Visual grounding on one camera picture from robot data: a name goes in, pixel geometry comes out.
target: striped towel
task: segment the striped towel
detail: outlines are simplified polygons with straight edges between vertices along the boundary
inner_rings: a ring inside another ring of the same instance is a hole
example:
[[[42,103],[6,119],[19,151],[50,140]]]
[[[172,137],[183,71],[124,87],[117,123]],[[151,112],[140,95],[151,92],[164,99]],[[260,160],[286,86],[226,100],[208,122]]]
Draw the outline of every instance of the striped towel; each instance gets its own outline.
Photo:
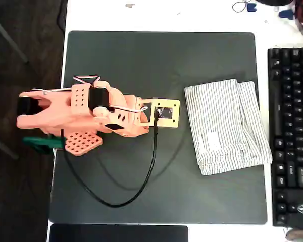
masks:
[[[184,91],[202,175],[272,163],[252,81],[231,79]]]

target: white table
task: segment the white table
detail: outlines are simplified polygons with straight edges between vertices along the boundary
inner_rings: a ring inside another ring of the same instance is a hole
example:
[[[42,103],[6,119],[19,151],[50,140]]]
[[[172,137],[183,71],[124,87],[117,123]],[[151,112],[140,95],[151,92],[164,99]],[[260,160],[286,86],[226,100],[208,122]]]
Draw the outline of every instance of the white table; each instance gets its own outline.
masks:
[[[280,19],[273,7],[257,3],[257,11],[254,13],[248,13],[246,10],[235,13],[231,8],[235,2],[235,0],[69,0],[61,86],[64,79],[67,37],[73,30],[252,32],[256,40],[260,110],[268,136],[267,49],[303,47],[303,37],[294,21]],[[125,6],[127,3],[135,5],[128,8]],[[286,241],[286,229],[272,226],[269,165],[264,167],[264,173],[268,213],[265,225],[187,224],[189,241]]]

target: blue object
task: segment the blue object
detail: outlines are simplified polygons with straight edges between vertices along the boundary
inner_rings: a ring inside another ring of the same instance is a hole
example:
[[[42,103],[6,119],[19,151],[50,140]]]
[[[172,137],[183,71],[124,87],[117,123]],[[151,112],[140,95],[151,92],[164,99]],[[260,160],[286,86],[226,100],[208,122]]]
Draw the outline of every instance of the blue object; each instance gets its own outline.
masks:
[[[280,18],[288,18],[289,20],[293,20],[294,19],[294,13],[293,13],[292,9],[280,11],[278,13],[278,16]]]
[[[257,4],[254,4],[254,3],[248,3],[247,4],[247,11],[248,12],[256,12],[257,11],[256,5]]]

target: black mat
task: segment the black mat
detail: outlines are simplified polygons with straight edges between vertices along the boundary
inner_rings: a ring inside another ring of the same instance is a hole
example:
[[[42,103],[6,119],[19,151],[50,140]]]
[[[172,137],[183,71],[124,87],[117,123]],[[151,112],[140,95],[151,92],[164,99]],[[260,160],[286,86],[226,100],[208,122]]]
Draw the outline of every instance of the black mat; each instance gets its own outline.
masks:
[[[180,99],[179,128],[160,128],[150,184],[131,205],[107,208],[72,177],[58,152],[50,219],[55,223],[234,223],[267,221],[263,167],[202,176],[183,88],[237,78],[257,84],[250,33],[71,32],[64,86],[73,75],[99,74],[124,94]],[[136,193],[152,158],[153,133],[104,135],[104,144],[72,157],[85,182],[112,203]]]
[[[53,224],[49,242],[188,242],[186,226]]]

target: wooden floor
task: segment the wooden floor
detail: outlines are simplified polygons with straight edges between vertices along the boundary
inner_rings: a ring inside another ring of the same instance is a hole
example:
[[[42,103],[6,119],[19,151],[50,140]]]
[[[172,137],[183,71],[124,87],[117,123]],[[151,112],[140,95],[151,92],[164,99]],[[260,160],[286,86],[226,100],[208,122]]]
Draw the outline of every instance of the wooden floor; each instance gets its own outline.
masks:
[[[22,91],[60,85],[60,1],[0,0],[0,23],[29,58],[23,63],[0,35],[0,140],[20,156],[13,160],[0,150],[0,241],[46,240],[53,158],[21,142],[42,134],[16,128],[16,103]]]

